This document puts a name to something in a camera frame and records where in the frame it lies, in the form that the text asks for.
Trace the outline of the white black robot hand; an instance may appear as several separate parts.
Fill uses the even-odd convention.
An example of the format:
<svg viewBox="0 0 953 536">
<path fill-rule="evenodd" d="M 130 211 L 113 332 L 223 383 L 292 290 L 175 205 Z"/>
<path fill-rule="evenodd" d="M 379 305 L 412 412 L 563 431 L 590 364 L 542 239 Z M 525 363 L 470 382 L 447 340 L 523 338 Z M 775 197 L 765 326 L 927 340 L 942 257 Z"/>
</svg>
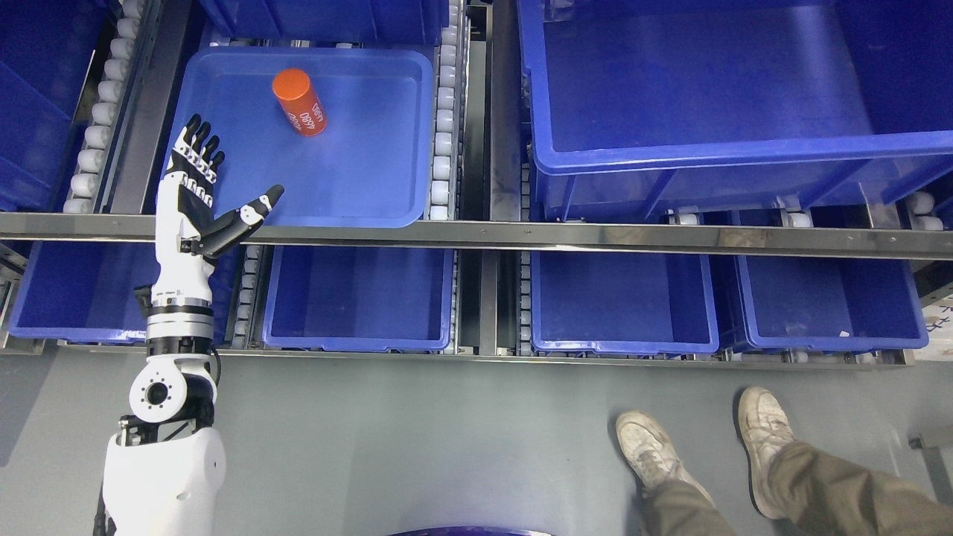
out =
<svg viewBox="0 0 953 536">
<path fill-rule="evenodd" d="M 274 185 L 238 209 L 214 216 L 217 175 L 225 153 L 211 123 L 194 113 L 177 133 L 158 183 L 154 254 L 159 265 L 150 307 L 208 307 L 217 259 L 265 223 L 285 189 Z"/>
</svg>

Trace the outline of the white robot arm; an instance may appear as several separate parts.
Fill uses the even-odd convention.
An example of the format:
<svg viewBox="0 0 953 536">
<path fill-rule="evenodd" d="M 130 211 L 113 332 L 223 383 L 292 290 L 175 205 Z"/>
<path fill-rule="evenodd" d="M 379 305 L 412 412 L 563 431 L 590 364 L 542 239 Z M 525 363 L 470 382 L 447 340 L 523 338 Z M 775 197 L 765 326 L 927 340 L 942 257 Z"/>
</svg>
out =
<svg viewBox="0 0 953 536">
<path fill-rule="evenodd" d="M 227 459 L 214 428 L 219 363 L 209 301 L 139 299 L 145 366 L 106 443 L 95 535 L 211 535 Z"/>
</svg>

